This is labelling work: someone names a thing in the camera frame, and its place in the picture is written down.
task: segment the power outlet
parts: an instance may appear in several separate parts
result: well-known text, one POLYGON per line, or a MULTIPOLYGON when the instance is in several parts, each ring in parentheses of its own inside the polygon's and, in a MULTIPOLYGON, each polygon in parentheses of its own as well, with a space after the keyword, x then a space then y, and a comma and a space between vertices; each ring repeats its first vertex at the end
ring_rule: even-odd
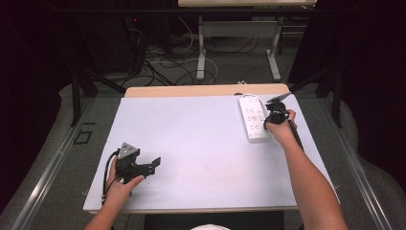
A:
POLYGON ((248 142, 265 143, 271 140, 272 134, 263 128, 265 114, 262 109, 259 98, 249 97, 240 98, 239 106, 241 108, 242 118, 247 131, 248 142))

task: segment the human arm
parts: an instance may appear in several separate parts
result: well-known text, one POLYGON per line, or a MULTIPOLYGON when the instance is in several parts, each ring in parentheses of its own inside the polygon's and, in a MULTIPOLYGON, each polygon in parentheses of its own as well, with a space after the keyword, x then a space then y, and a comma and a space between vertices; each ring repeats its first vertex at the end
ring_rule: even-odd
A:
MULTIPOLYGON (((288 110, 294 122, 296 113, 288 110)), ((305 229, 347 229, 341 206, 330 184, 299 146, 287 121, 280 125, 266 124, 281 144, 293 194, 305 229)))
POLYGON ((124 206, 131 191, 144 180, 144 176, 139 175, 126 184, 120 183, 121 179, 116 176, 116 162, 117 157, 113 159, 106 182, 109 186, 109 188, 107 188, 106 200, 101 207, 101 210, 87 224, 85 227, 86 230, 110 230, 114 223, 114 219, 124 206))

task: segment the hand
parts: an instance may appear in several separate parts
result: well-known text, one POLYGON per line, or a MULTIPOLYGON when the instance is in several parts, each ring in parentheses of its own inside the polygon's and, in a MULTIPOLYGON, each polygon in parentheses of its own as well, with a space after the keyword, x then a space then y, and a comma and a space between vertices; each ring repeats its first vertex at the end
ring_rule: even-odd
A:
POLYGON ((121 178, 116 175, 116 163, 117 156, 114 157, 111 163, 110 172, 106 182, 107 196, 105 203, 103 205, 107 206, 109 209, 119 212, 127 201, 131 191, 140 184, 145 178, 143 175, 139 175, 133 178, 126 184, 120 182, 121 178))
MULTIPOLYGON (((290 120, 292 120, 293 124, 296 127, 295 124, 296 112, 291 109, 287 109, 287 112, 289 114, 290 120)), ((282 145, 284 143, 291 143, 292 141, 296 142, 295 136, 293 135, 290 125, 287 121, 284 121, 279 125, 266 123, 266 128, 270 130, 272 134, 274 134, 275 139, 282 145)))

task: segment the desk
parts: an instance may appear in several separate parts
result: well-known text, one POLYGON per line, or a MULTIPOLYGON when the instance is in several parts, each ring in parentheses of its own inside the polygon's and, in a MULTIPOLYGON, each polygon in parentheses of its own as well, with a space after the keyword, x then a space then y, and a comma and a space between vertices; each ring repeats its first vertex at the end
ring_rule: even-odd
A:
MULTIPOLYGON (((180 7, 207 8, 207 7, 282 7, 282 6, 311 6, 316 0, 179 0, 180 7)), ((261 36, 272 37, 271 49, 266 51, 272 78, 275 82, 281 81, 275 53, 281 36, 283 18, 278 21, 203 21, 199 17, 199 60, 197 76, 199 81, 204 80, 206 50, 204 49, 205 36, 261 36)))
MULTIPOLYGON (((213 213, 296 209, 281 146, 248 143, 236 93, 264 101, 288 91, 284 84, 135 87, 127 90, 84 203, 101 208, 108 156, 127 142, 141 149, 137 163, 161 156, 156 174, 140 184, 123 208, 132 214, 213 213)), ((329 180, 296 98, 304 150, 329 180)))

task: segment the person's right hand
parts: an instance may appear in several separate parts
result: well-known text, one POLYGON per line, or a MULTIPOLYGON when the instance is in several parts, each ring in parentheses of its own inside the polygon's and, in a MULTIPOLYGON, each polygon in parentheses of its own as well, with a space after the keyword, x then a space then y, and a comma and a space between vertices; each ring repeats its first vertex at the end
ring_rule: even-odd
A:
MULTIPOLYGON (((291 109, 287 109, 287 112, 289 113, 290 120, 292 120, 293 124, 296 126, 296 112, 291 109)), ((292 129, 287 121, 284 121, 279 125, 266 123, 266 128, 274 134, 275 139, 281 143, 281 145, 284 143, 296 142, 295 136, 293 135, 292 129)))

